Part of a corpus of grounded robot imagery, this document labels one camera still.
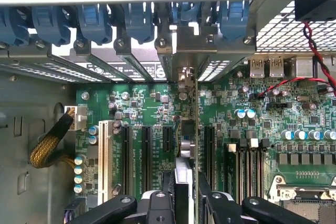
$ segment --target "metal mesh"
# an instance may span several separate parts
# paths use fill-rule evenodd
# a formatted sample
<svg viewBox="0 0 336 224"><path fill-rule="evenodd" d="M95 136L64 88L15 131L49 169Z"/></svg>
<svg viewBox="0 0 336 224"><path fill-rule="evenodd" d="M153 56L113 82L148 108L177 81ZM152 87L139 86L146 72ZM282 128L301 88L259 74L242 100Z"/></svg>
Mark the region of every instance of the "metal mesh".
<svg viewBox="0 0 336 224"><path fill-rule="evenodd" d="M226 68L227 65L229 65L230 63L231 61L229 60L211 61L198 80L199 81L211 81L220 72L222 72L224 68Z"/></svg>
<svg viewBox="0 0 336 224"><path fill-rule="evenodd" d="M272 19L257 36L258 52L310 51L303 23L295 21L294 1ZM313 39L319 51L336 51L336 20L312 22Z"/></svg>
<svg viewBox="0 0 336 224"><path fill-rule="evenodd" d="M61 66L53 64L53 63L36 63L36 65L39 65L41 67L48 68L48 69L51 69L51 70L55 70L55 71L58 71L58 72L61 72L61 73L65 73L65 74L68 74L70 76L81 78L81 79L84 79L84 80L87 80L87 81L92 81L92 82L101 81L101 80L96 79L94 77L87 76L83 73L79 73L79 72L73 71L73 70L65 68L65 67L61 67Z"/></svg>
<svg viewBox="0 0 336 224"><path fill-rule="evenodd" d="M36 69L33 69L33 68L22 67L22 66L19 66L17 64L0 64L0 66L13 68L13 69L16 69L16 70L29 72L29 73L33 73L33 74L38 74L40 76L50 77L50 78L54 78L54 79L58 79L58 80L76 82L76 80L73 80L73 79L70 79L70 78L65 78L65 77L62 77L62 76L58 76L56 74L51 74L51 73L36 70Z"/></svg>

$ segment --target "green circuit board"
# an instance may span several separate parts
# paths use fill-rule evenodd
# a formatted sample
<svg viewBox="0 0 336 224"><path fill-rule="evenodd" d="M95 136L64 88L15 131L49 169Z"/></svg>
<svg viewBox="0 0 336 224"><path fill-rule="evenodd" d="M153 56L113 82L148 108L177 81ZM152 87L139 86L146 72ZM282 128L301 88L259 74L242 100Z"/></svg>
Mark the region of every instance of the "green circuit board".
<svg viewBox="0 0 336 224"><path fill-rule="evenodd" d="M214 156L212 157L213 179L211 187L213 190L228 191L237 201L238 194L248 197L252 194L267 197L267 191L275 175L282 175L287 184L291 185L316 185L329 186L333 177L336 177L334 164L309 163L302 165L291 163L291 154L329 154L333 153L332 146L336 141L325 140L285 140L281 137L283 130L294 132L302 130L308 133L311 130L324 132L336 128L336 106L332 95L318 95L317 85L306 85L304 83L288 83L281 86L280 90L289 91L290 95L281 98L264 98L257 101L249 101L249 93L262 92L267 87L279 82L277 78L264 79L223 79L220 84L198 85L198 111L199 111L199 139L198 156L199 167L207 170L205 159L205 129L213 127L214 135ZM249 87L247 93L240 94L238 89L242 86ZM90 99L83 101L81 94L88 92ZM122 100L121 94L127 92L129 100ZM166 95L169 102L163 104L155 100L153 94L159 92L161 96ZM88 107L88 127L98 125L98 121L109 120L108 101L111 94L117 98L120 111L123 113L123 122L132 126L133 134L133 191L132 195L140 199L143 193L142 170L141 170L141 127L151 126L153 129L153 179L152 189L161 188L161 174L166 170L174 168L174 157L176 156L176 143L171 152L164 152L162 148L162 127L173 126L174 115L190 116L188 101L181 101L177 90L177 84L82 84L77 89L77 105ZM309 101L316 102L316 110L307 111L302 109L302 103L296 101L296 96L307 96ZM131 101L137 101L136 108L132 107ZM281 110L267 110L269 102L290 102L291 108ZM237 109L253 109L256 113L253 119L238 119L235 116ZM230 137L231 130L238 130L240 138L246 138L246 130L254 132L259 140L267 138L270 141L270 148L250 154L239 154L237 148L235 153L228 153L226 146L229 143L238 143L238 139ZM77 133L76 152L86 153L88 147L88 132ZM287 163L279 163L279 154L288 154ZM121 139L115 135L113 139L113 183L120 184L122 180L121 170ZM87 169L86 183L89 185L85 194L97 191L97 170L98 164L91 163ZM249 185L240 185L239 181L249 181ZM261 184L259 193L255 190L247 190L254 184Z"/></svg>

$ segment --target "blue plastic latch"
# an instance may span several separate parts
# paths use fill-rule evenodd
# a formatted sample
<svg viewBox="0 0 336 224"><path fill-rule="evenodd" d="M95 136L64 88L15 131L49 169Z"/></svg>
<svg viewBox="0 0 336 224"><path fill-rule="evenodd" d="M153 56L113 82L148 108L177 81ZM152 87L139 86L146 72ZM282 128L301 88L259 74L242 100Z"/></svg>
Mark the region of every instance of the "blue plastic latch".
<svg viewBox="0 0 336 224"><path fill-rule="evenodd" d="M31 11L40 39L57 47L70 43L68 19L61 6L33 6Z"/></svg>
<svg viewBox="0 0 336 224"><path fill-rule="evenodd" d="M106 4L80 5L78 20L82 34L97 45L112 41L112 27Z"/></svg>
<svg viewBox="0 0 336 224"><path fill-rule="evenodd" d="M126 32L128 36L134 38L139 44L143 44L154 39L154 25L152 17L151 3L122 4L125 13Z"/></svg>
<svg viewBox="0 0 336 224"><path fill-rule="evenodd" d="M29 43L26 21L15 7L0 7L0 41L11 46Z"/></svg>
<svg viewBox="0 0 336 224"><path fill-rule="evenodd" d="M224 40L246 36L249 1L221 1L218 22Z"/></svg>
<svg viewBox="0 0 336 224"><path fill-rule="evenodd" d="M201 7L200 2L181 2L179 5L181 6L180 20L182 23L197 22L197 16Z"/></svg>

